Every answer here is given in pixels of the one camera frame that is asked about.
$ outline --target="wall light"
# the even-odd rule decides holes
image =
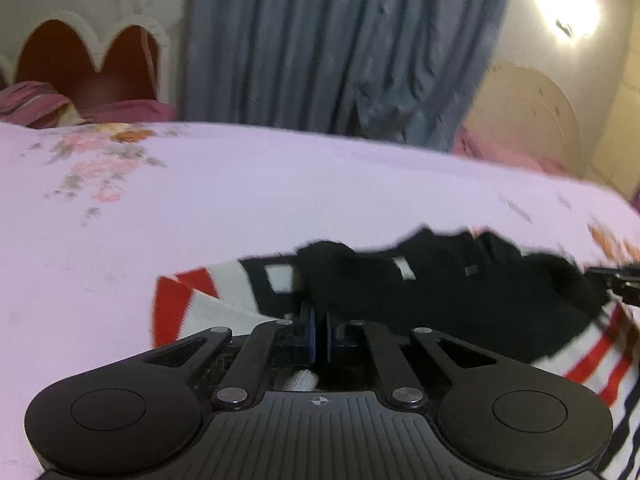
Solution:
[[[564,38],[590,36],[600,21],[595,0],[536,0],[552,30]]]

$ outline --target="curtain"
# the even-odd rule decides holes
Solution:
[[[506,0],[192,0],[182,116],[447,151]]]

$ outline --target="striped fabric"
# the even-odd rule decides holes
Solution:
[[[274,319],[258,309],[256,295],[264,292],[257,292],[250,268],[247,260],[233,261],[160,277],[154,300],[154,344],[171,343],[211,326],[249,333],[257,324]],[[292,267],[274,263],[263,268],[272,294],[291,295],[299,286]],[[630,309],[611,301],[561,351],[533,363],[584,384],[609,406],[614,432],[600,462],[606,480],[635,479],[640,468],[640,334]]]

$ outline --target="headboard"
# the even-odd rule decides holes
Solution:
[[[578,174],[580,131],[574,110],[538,70],[494,62],[464,125],[516,150],[557,160]]]

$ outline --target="headboard panel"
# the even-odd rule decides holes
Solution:
[[[495,62],[486,72],[464,125],[534,156],[580,168],[580,131],[561,89],[533,68]]]

